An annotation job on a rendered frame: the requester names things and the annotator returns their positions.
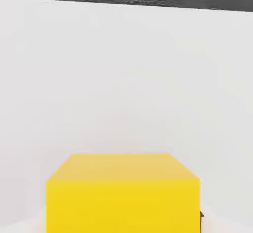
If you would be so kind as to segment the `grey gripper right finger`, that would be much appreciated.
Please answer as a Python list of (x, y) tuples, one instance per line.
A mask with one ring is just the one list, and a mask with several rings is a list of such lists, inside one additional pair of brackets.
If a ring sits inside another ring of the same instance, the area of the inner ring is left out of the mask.
[(245, 233), (245, 226), (206, 210), (201, 218), (201, 233)]

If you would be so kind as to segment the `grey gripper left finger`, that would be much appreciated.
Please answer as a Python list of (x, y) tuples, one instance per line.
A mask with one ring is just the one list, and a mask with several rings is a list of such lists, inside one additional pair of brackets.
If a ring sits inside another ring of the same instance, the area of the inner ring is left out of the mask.
[(7, 233), (46, 233), (46, 209), (32, 218), (8, 226)]

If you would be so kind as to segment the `small yellow cube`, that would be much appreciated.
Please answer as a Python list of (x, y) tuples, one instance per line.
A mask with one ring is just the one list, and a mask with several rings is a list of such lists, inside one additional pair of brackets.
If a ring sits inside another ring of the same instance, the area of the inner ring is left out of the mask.
[(46, 182), (46, 233), (200, 233), (200, 179), (169, 153), (76, 153)]

